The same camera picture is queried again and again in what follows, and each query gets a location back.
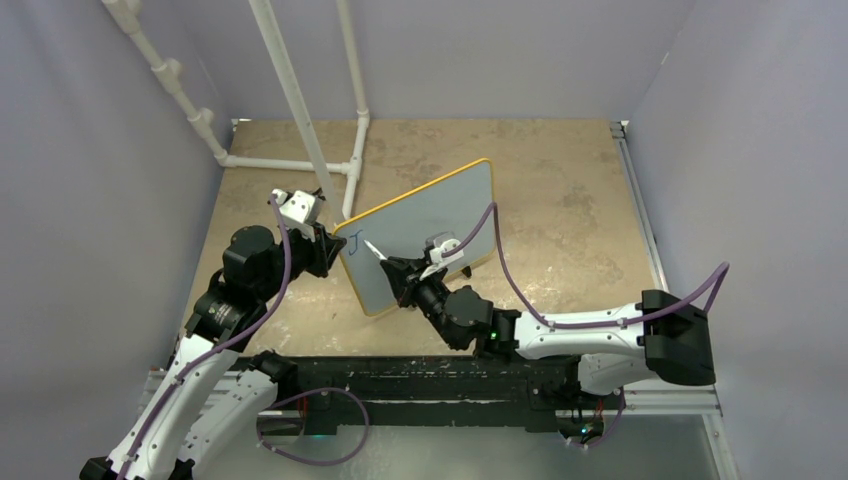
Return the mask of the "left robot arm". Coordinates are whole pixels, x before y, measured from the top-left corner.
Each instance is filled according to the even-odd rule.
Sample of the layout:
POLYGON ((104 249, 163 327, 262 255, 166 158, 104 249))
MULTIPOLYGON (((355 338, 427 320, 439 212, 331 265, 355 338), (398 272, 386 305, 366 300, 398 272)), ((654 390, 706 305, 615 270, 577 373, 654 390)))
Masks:
POLYGON ((325 277, 345 239, 320 224, 304 231, 236 231, 223 266, 196 301, 173 360, 149 404, 127 436, 104 457, 89 459, 83 479, 196 479, 242 424, 269 405, 284 409, 297 399, 296 366, 273 353, 250 360, 245 375, 212 407, 206 405, 252 335, 270 317, 288 284, 307 272, 325 277))

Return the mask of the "yellow framed whiteboard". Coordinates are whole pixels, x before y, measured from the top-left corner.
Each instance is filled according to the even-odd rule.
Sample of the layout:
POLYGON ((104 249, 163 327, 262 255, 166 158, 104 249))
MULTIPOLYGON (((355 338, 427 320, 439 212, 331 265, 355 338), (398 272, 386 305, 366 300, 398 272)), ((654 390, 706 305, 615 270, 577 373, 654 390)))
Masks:
POLYGON ((338 225, 333 234, 347 239, 341 260, 363 313, 378 316, 397 306, 365 240, 387 257, 421 258, 425 241, 437 234, 468 238, 493 201, 493 165, 482 158, 338 225))

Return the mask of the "whiteboard marker pen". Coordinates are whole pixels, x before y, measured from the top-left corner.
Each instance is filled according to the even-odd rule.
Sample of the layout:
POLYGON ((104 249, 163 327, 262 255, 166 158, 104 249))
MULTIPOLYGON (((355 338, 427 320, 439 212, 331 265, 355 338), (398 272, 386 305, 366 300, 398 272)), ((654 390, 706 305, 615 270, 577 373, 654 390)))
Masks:
POLYGON ((374 255, 374 256, 375 256, 378 260, 383 261, 383 260, 387 260, 387 259, 388 259, 388 257, 387 257, 386 255, 384 255, 384 254, 383 254, 383 253, 382 253, 382 252, 381 252, 381 251, 380 251, 380 250, 379 250, 379 249, 378 249, 378 248, 377 248, 374 244, 372 244, 370 241, 365 240, 365 241, 364 241, 364 244, 367 246, 367 248, 368 248, 368 249, 369 249, 369 250, 373 253, 373 255, 374 255))

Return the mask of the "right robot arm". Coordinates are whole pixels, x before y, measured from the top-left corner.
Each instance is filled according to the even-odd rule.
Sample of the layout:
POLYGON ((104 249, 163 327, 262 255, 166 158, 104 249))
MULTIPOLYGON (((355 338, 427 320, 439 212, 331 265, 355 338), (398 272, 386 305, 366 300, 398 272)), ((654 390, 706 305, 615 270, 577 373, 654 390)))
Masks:
POLYGON ((396 303, 418 309, 453 350, 481 358, 537 361, 573 356, 576 371, 561 392, 576 407, 618 387, 657 377, 682 386, 709 386, 716 374, 705 309, 662 290, 620 307, 534 315, 498 308, 470 286, 449 289, 445 269, 423 259, 380 260, 396 303))

